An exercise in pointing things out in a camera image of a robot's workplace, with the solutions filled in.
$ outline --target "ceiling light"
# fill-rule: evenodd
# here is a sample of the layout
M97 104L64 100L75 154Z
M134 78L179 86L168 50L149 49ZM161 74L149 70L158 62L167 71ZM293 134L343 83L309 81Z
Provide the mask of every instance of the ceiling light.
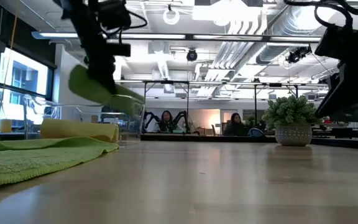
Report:
M45 38L78 38L77 33L60 33L60 32L56 32L56 33L40 33L39 35L41 35L42 37Z
M169 19L168 18L168 13L169 12L174 12L175 15L173 16L173 18ZM164 22L166 24L169 24L169 25L175 25L179 22L179 19L180 19L180 15L179 15L179 12L176 10L176 9L171 9L171 10L165 10L164 13L162 14L162 18L164 19Z
M268 46L284 46L284 47L309 47L309 44L298 43L267 43Z
M251 82L228 82L228 85L255 85L255 83Z
M190 81L190 84L223 84L224 82L202 82L202 81Z
M115 80L116 83L142 83L142 80Z
M193 38L195 40L216 40L216 41L248 41L248 42L254 42L254 41L261 41L261 36L255 36L255 35L194 35Z
M31 32L35 39L77 39L77 33L69 32ZM185 34L135 34L123 33L124 40L185 40Z
M167 39L185 39L184 34L122 34L122 39L137 39L137 40L167 40Z
M304 37L294 37L294 36L286 36L286 37L271 37L270 41L272 42L299 42L299 43L319 43L321 37L316 36L304 36Z
M180 97L159 97L159 96L148 96L146 99L161 99L161 100L185 100L187 98Z

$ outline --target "black hair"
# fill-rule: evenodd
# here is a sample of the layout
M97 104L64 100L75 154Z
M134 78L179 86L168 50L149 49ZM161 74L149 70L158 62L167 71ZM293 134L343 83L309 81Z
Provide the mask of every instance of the black hair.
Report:
M164 114L165 113L168 113L169 114L169 121L172 121L172 114L171 114L171 112L169 112L169 111L164 111L164 112L162 112L162 114L161 114L161 121L164 121Z
M240 118L240 120L241 120L241 117L240 117L239 113L233 113L233 114L231 115L231 119L230 119L230 122L231 122L232 125L237 124L237 123L234 121L234 118L236 117L236 115L237 115L237 116Z

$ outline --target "green cloth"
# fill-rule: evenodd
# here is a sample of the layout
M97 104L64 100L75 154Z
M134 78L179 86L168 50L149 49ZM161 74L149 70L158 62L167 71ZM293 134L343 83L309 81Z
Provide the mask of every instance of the green cloth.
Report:
M0 185L88 162L118 145L87 137L0 141Z
M68 88L82 98L124 110L126 114L137 114L140 110L137 104L143 105L145 101L143 96L120 85L116 85L117 95L112 96L108 89L88 76L87 68L82 65L71 71Z

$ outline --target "table surface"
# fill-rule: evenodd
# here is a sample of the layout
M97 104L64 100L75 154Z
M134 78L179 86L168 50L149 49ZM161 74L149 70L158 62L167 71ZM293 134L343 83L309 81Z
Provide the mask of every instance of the table surface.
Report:
M0 187L0 223L358 223L358 150L142 142Z

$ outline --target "person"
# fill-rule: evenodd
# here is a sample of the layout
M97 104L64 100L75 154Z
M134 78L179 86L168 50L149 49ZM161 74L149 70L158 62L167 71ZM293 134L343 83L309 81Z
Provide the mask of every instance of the person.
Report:
M224 136L247 136L248 128L241 122L240 115L234 113L231 115L230 123L224 130Z
M177 124L173 125L172 123L172 114L169 111L164 111L161 115L161 121L156 123L154 126L154 132L157 133L172 133L173 130L183 130Z

